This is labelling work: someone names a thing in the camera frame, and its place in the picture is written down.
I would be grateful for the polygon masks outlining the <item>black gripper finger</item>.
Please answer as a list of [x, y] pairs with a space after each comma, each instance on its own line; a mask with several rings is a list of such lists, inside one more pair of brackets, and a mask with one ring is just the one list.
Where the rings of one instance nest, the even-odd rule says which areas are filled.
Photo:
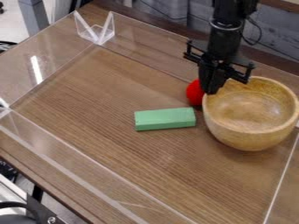
[[227, 81], [226, 70], [215, 66], [210, 78], [210, 94], [215, 95]]
[[199, 65], [199, 79], [202, 90], [209, 93], [211, 91], [211, 77], [214, 67], [209, 62], [202, 61]]

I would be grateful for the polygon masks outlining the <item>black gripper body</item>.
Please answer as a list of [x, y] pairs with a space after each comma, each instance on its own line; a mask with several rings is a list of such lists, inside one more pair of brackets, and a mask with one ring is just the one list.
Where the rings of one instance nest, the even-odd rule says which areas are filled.
[[195, 62], [198, 66], [201, 62], [209, 62], [213, 67], [221, 67], [226, 70], [227, 79], [249, 83], [253, 70], [257, 68], [255, 63], [242, 54], [234, 53], [226, 58], [215, 56], [209, 51], [209, 42], [198, 39], [187, 40], [187, 49], [183, 57]]

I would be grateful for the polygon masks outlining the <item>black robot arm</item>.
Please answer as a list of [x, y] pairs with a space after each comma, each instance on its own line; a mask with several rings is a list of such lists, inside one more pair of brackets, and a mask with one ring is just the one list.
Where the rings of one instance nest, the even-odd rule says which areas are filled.
[[254, 62], [241, 55], [246, 20], [258, 10], [258, 0], [213, 0], [210, 37], [190, 39], [183, 57], [199, 66], [201, 88], [215, 95], [233, 79], [249, 83]]

